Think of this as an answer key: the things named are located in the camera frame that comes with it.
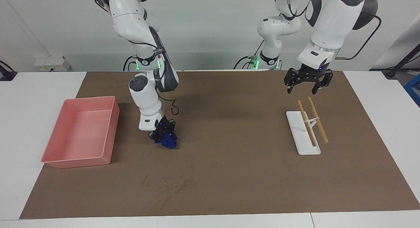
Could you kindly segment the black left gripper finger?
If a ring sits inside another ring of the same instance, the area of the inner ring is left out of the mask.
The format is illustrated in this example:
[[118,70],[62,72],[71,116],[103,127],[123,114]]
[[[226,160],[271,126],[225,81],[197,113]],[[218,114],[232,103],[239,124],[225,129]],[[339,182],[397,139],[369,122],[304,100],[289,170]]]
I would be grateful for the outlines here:
[[314,76],[314,87],[312,88],[312,94],[316,95],[319,89],[328,87],[333,77],[333,71],[325,71],[323,74],[317,74]]
[[291,94],[293,87],[298,81],[297,71],[295,69],[289,69],[284,78],[284,84],[287,86],[287,93]]

